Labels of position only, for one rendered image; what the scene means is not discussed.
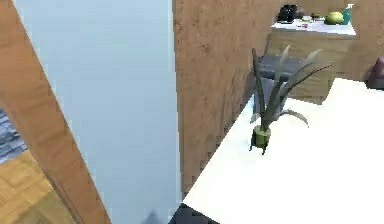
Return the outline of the teal spray bottle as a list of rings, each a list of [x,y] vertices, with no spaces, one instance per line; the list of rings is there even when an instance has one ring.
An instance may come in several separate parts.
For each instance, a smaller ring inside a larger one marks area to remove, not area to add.
[[[347,7],[342,12],[343,22],[341,23],[341,25],[347,25],[350,22],[350,19],[351,19],[350,10],[353,8],[353,6],[354,6],[353,3],[347,4]]]

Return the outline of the green potted house plant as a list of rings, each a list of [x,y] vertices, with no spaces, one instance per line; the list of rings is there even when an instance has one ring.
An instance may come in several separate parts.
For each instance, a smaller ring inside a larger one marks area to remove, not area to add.
[[[280,55],[275,70],[273,71],[272,91],[268,100],[265,100],[262,83],[262,74],[260,69],[262,59],[257,56],[256,49],[252,49],[252,73],[255,77],[256,93],[259,99],[259,111],[252,114],[250,118],[250,124],[257,120],[260,120],[260,124],[255,125],[253,128],[249,150],[252,150],[253,147],[257,147],[262,149],[262,154],[265,154],[272,134],[270,125],[283,115],[294,116],[297,119],[303,121],[306,125],[309,125],[307,118],[303,114],[292,109],[285,109],[281,110],[280,112],[278,112],[277,109],[283,105],[288,94],[296,86],[304,82],[315,73],[329,68],[329,65],[314,69],[303,76],[300,75],[304,69],[314,64],[316,57],[320,52],[322,52],[322,49],[316,49],[311,52],[302,62],[299,63],[298,68],[291,73],[287,80],[284,80],[283,64],[288,59],[289,49],[290,46],[287,45],[283,53]]]

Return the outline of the yellow-green round kettle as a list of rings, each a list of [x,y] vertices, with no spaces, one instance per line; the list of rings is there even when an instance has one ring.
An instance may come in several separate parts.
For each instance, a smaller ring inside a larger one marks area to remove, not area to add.
[[[325,16],[324,23],[326,25],[336,25],[336,24],[342,23],[343,21],[344,21],[344,17],[343,17],[342,13],[340,13],[340,12],[329,12]]]

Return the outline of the black coffee machine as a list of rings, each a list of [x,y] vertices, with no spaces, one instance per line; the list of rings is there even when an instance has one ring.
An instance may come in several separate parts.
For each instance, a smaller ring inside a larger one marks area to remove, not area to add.
[[[297,15],[297,6],[294,4],[286,4],[280,8],[277,16],[279,23],[292,23]]]

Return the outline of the grey bin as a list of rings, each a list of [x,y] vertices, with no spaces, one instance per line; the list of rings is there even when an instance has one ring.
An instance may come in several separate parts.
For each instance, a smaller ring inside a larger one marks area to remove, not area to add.
[[[269,98],[273,90],[275,69],[279,61],[280,57],[277,55],[266,55],[259,60],[258,70],[261,77],[265,105],[268,105]],[[285,86],[288,79],[292,76],[293,72],[299,68],[300,64],[301,60],[299,58],[290,56],[286,58],[282,65],[282,86]]]

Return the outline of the wooden cabinet with white top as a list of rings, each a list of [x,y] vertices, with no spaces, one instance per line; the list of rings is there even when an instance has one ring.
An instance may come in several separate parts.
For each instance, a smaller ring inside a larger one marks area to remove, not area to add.
[[[289,56],[303,60],[313,51],[321,49],[315,63],[305,73],[329,65],[329,68],[317,72],[295,87],[289,97],[321,105],[334,79],[342,73],[343,61],[356,37],[351,24],[326,25],[321,21],[273,24],[268,38],[269,54],[280,55],[289,45]]]

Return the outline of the wooden room door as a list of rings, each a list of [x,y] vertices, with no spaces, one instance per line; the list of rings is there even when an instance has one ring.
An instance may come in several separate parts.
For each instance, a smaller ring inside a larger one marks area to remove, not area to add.
[[[77,224],[112,224],[13,0],[0,0],[0,106]]]

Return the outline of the white table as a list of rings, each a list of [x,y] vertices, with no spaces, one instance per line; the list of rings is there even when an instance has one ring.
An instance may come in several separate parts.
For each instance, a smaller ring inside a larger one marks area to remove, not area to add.
[[[184,199],[219,224],[384,224],[384,91],[338,78],[326,100],[287,100],[252,148],[247,105]]]

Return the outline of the dark purple object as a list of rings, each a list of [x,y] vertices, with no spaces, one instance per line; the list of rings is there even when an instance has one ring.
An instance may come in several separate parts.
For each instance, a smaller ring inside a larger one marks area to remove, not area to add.
[[[384,57],[377,59],[368,77],[367,87],[384,90]]]

